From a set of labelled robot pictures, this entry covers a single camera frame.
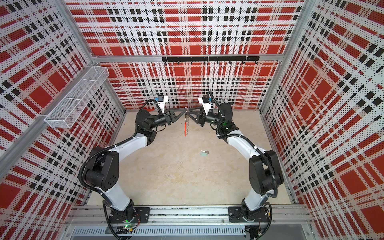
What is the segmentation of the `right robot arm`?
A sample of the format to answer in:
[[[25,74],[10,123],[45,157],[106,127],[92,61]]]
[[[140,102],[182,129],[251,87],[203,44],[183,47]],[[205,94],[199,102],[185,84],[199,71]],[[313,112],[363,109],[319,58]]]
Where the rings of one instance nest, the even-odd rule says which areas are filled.
[[[277,154],[266,151],[247,138],[233,122],[230,104],[220,104],[218,112],[211,110],[211,104],[187,110],[187,116],[200,126],[215,125],[218,139],[234,147],[249,163],[251,190],[242,200],[237,213],[230,216],[231,222],[254,222],[262,214],[268,217],[268,199],[278,196],[278,188],[284,183]]]

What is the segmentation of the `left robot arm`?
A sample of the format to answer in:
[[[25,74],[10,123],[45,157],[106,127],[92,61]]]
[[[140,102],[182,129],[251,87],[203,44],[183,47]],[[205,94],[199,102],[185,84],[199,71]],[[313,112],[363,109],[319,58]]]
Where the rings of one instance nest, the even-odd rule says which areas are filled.
[[[167,109],[152,115],[147,110],[137,112],[134,134],[115,145],[95,147],[81,165],[78,179],[80,184],[103,198],[110,224],[139,222],[140,214],[134,208],[134,201],[123,191],[119,183],[120,162],[137,150],[147,147],[155,140],[157,128],[177,122],[186,113],[185,109]]]

